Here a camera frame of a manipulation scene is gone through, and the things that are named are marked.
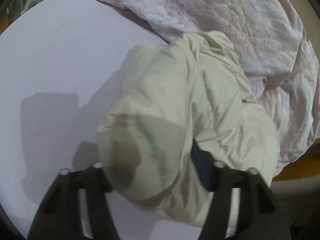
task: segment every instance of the wrinkled bed sheet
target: wrinkled bed sheet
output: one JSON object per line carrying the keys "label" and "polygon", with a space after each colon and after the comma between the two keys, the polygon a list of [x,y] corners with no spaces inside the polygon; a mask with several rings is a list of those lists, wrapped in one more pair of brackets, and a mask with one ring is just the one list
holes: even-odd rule
{"label": "wrinkled bed sheet", "polygon": [[275,175],[301,157],[319,126],[319,63],[289,0],[99,0],[130,9],[167,41],[218,30],[232,41],[280,134]]}

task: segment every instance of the white table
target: white table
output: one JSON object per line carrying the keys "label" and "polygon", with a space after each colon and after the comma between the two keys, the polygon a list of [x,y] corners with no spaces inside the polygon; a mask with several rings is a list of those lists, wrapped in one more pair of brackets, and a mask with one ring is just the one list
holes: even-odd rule
{"label": "white table", "polygon": [[[45,0],[0,36],[0,203],[24,236],[58,172],[98,160],[95,131],[139,43],[164,41],[95,0]],[[144,213],[117,193],[108,200],[122,240],[199,236],[199,228]]]}

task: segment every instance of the silver bolt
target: silver bolt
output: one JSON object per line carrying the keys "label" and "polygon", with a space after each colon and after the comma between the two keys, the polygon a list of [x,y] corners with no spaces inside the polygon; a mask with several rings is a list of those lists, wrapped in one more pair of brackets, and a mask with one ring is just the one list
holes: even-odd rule
{"label": "silver bolt", "polygon": [[216,167],[218,167],[218,168],[224,168],[224,167],[226,166],[225,163],[222,162],[222,161],[215,161],[215,162],[213,163],[213,165],[216,166]]}
{"label": "silver bolt", "polygon": [[259,172],[256,168],[249,168],[248,171],[252,174],[252,175],[257,175]]}
{"label": "silver bolt", "polygon": [[102,162],[96,162],[96,163],[92,164],[92,167],[94,167],[96,169],[102,168]]}
{"label": "silver bolt", "polygon": [[64,176],[64,175],[67,175],[67,174],[69,174],[69,172],[71,172],[71,170],[70,169],[62,169],[61,171],[60,171],[60,175],[62,175],[62,176]]}

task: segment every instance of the wrinkled fabric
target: wrinkled fabric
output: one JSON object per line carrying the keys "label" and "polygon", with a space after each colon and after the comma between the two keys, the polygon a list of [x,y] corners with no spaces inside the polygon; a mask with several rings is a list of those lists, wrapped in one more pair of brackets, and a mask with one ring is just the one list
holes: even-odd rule
{"label": "wrinkled fabric", "polygon": [[[105,175],[120,194],[167,219],[203,226],[212,193],[190,158],[193,138],[214,159],[255,167],[271,184],[279,134],[223,33],[136,45],[123,68],[123,95],[97,132]],[[230,226],[238,200],[234,191]]]}
{"label": "wrinkled fabric", "polygon": [[319,63],[289,0],[99,0],[130,9],[163,38],[218,30],[235,46],[259,103],[280,133],[275,175],[316,138]]}

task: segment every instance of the beige cloth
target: beige cloth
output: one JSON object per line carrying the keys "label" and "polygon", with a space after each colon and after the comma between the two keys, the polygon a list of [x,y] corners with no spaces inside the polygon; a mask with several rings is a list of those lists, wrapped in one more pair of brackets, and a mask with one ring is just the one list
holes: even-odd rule
{"label": "beige cloth", "polygon": [[[256,167],[270,185],[279,135],[223,33],[136,45],[123,67],[123,96],[97,132],[105,174],[119,193],[167,219],[202,226],[212,193],[191,161],[193,138],[231,168]],[[235,192],[230,225],[237,201]]]}

